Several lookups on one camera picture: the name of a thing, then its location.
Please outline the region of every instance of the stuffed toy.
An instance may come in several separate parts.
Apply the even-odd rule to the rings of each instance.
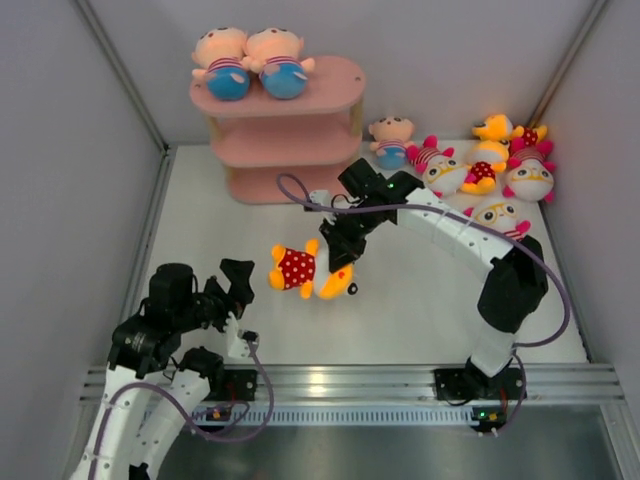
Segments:
[[[520,221],[516,207],[503,197],[488,197],[475,207],[467,208],[463,213],[474,222],[514,240],[522,240],[531,228],[531,222]]]
[[[545,140],[532,147],[525,145],[524,139],[513,139],[515,152],[508,162],[513,170],[506,175],[502,193],[505,197],[517,197],[528,202],[551,202],[556,165],[547,161],[547,156],[553,151],[553,143]]]
[[[477,123],[471,133],[480,140],[509,140],[513,133],[513,124],[506,115],[490,115],[484,121]]]
[[[496,173],[502,173],[507,169],[509,159],[509,140],[483,140],[474,145],[467,155],[467,163],[474,165],[485,162],[491,165]]]
[[[242,30],[221,27],[200,37],[191,54],[202,68],[192,71],[193,78],[206,83],[218,100],[240,100],[249,90],[249,74],[243,65],[243,47],[247,34]]]
[[[376,152],[380,168],[394,170],[405,164],[407,147],[413,145],[409,139],[414,130],[411,120],[400,117],[381,118],[369,125],[369,133],[375,139],[369,144],[369,148]]]
[[[315,60],[299,61],[304,40],[284,28],[265,28],[249,37],[244,61],[260,77],[265,90],[274,98],[288,100],[300,95]]]
[[[428,136],[422,148],[415,145],[407,148],[409,163],[422,174],[422,181],[437,197],[453,195],[465,182],[475,179],[469,174],[471,166],[454,160],[453,154],[451,147],[438,150],[435,135]]]
[[[329,271],[329,250],[321,248],[317,239],[309,240],[305,251],[276,245],[271,250],[274,267],[269,273],[269,285],[276,290],[300,289],[304,299],[312,293],[331,300],[344,293],[354,295],[358,287],[353,280],[353,264],[335,273]]]
[[[532,147],[543,141],[546,136],[547,127],[545,125],[540,125],[536,128],[518,126],[513,130],[511,139],[521,138],[524,140],[525,147]]]

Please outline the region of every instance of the white floor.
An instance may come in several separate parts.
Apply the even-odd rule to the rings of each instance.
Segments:
[[[471,144],[441,141],[440,146],[455,147],[459,157]],[[368,155],[366,148],[363,154]],[[458,195],[451,204],[462,208],[479,200]],[[530,234],[542,243],[547,263],[557,271],[538,206],[517,201],[516,205],[533,224]],[[357,295],[327,302],[302,300],[297,291],[272,290],[267,284],[273,267],[271,247],[282,243],[302,249],[309,238],[321,238],[320,222],[319,214],[305,213],[294,205],[237,203],[226,192],[223,168],[208,146],[179,147],[143,295],[149,278],[163,263],[191,265],[202,286],[209,276],[220,275],[222,258],[253,260],[256,298],[241,323],[260,333],[260,358],[267,364],[447,364],[466,360],[482,321],[476,311],[480,282],[428,239],[394,225],[382,225],[368,237],[367,250],[356,264]],[[549,293],[525,320],[519,340],[545,338],[561,319],[560,297],[550,282]],[[223,343],[216,337],[212,329],[194,332],[185,337],[183,349],[205,345],[223,353]],[[586,361],[573,322],[552,345],[521,349],[520,353],[525,362]]]

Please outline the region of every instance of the blue shorts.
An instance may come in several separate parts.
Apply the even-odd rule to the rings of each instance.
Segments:
[[[384,147],[384,155],[378,156],[378,166],[385,170],[396,170],[404,166],[407,161],[407,150],[404,147]]]
[[[223,67],[208,74],[207,87],[218,100],[240,100],[249,91],[249,75],[239,67]]]
[[[289,100],[300,95],[307,86],[307,75],[300,65],[283,63],[277,72],[260,75],[264,89],[275,98]]]

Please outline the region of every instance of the white wall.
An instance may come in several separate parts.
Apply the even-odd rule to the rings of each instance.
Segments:
[[[69,2],[3,2],[0,72],[0,476],[53,479],[159,153]]]
[[[595,353],[640,425],[640,2],[612,2],[545,123],[557,142],[549,208]]]
[[[93,0],[169,142],[208,140],[191,105],[191,51],[213,27],[281,26],[309,55],[368,75],[365,120],[396,113],[421,133],[469,135],[491,112],[526,121],[590,0]]]

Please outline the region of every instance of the pink shelf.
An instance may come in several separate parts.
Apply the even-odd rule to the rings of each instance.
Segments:
[[[279,173],[292,173],[296,175],[305,186],[312,190],[325,189],[334,195],[345,193],[338,181],[338,175],[347,168],[350,161],[332,166],[312,167],[285,167],[285,168],[252,168],[252,169],[227,169],[227,186],[231,196],[242,203],[291,203],[276,185],[276,176]],[[285,185],[296,195],[301,195],[298,187],[291,180],[285,180]]]
[[[275,117],[335,113],[356,104],[366,84],[362,69],[351,60],[337,56],[314,57],[315,70],[309,74],[305,91],[293,100],[276,100],[252,78],[245,98],[237,102],[216,100],[206,85],[193,81],[189,95],[203,113],[216,118]]]
[[[211,148],[235,168],[334,165],[351,158],[362,134],[351,134],[349,115],[238,118],[221,122],[221,140]]]

